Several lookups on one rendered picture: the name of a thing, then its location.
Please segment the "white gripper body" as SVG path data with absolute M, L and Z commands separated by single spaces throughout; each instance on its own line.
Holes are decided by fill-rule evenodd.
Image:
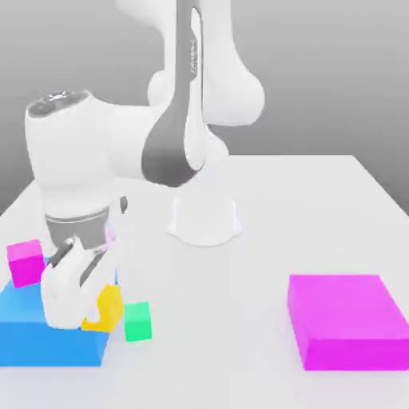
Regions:
M 66 239 L 42 273 L 47 324 L 56 329 L 78 329 L 97 310 L 97 298 L 114 282 L 116 267 L 116 242 L 85 249 L 79 237 Z

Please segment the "small yellow cube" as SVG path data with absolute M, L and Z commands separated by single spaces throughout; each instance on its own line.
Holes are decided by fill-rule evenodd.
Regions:
M 98 322 L 84 319 L 81 324 L 82 331 L 86 332 L 112 332 L 124 313 L 120 286 L 107 284 L 97 298 L 97 307 L 100 315 Z

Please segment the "small magenta cube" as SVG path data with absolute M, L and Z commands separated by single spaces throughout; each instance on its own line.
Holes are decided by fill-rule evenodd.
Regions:
M 6 254 L 13 284 L 22 288 L 41 281 L 46 267 L 39 240 L 29 240 L 6 246 Z

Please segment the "small green cube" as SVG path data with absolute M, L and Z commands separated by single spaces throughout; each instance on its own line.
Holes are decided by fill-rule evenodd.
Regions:
M 127 342 L 149 340 L 152 338 L 152 320 L 149 302 L 125 304 L 124 332 Z

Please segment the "large blue box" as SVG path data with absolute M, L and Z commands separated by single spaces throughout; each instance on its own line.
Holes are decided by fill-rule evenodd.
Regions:
M 97 310 L 90 322 L 100 319 Z M 98 367 L 110 332 L 50 327 L 42 305 L 41 283 L 0 291 L 0 367 Z

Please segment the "large magenta box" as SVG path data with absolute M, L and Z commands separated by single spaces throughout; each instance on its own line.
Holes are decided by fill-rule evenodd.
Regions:
M 409 370 L 409 323 L 379 276 L 291 275 L 287 306 L 304 370 Z

